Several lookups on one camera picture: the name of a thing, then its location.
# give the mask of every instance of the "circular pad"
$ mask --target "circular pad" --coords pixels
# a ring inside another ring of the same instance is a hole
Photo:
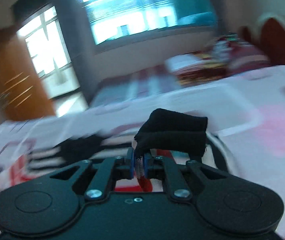
[[[196,206],[207,222],[233,234],[274,230],[284,213],[284,204],[275,192],[238,179],[210,181]]]
[[[49,208],[52,202],[52,197],[47,193],[30,191],[18,196],[15,200],[15,205],[21,212],[38,213]]]
[[[35,179],[0,193],[0,228],[16,235],[57,230],[79,210],[79,199],[65,181]]]

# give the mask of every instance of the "wooden door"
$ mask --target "wooden door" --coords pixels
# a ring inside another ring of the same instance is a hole
[[[16,32],[0,39],[0,104],[8,119],[24,121],[55,115],[23,37]]]

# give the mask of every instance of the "red headboard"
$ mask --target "red headboard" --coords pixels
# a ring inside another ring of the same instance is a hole
[[[259,47],[269,56],[273,65],[285,65],[285,21],[278,16],[264,16],[256,29],[241,27],[240,36]]]

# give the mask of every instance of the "screw head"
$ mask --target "screw head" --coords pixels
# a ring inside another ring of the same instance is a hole
[[[173,193],[178,198],[188,198],[190,196],[189,190],[178,189]]]
[[[86,196],[88,198],[98,198],[98,197],[101,197],[102,195],[103,193],[98,189],[91,189],[86,192]]]
[[[135,202],[141,202],[141,201],[143,201],[143,199],[141,197],[137,197],[137,198],[134,198],[134,201]]]

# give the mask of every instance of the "door handle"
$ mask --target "door handle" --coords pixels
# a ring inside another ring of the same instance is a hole
[[[8,101],[5,99],[10,95],[10,92],[6,93],[2,93],[0,95],[0,101],[1,101],[1,109],[5,109],[8,106]]]
[[[7,93],[7,94],[4,94],[4,93],[2,93],[1,95],[0,95],[0,100],[4,100],[6,97],[8,97],[10,95],[10,92],[9,93]]]

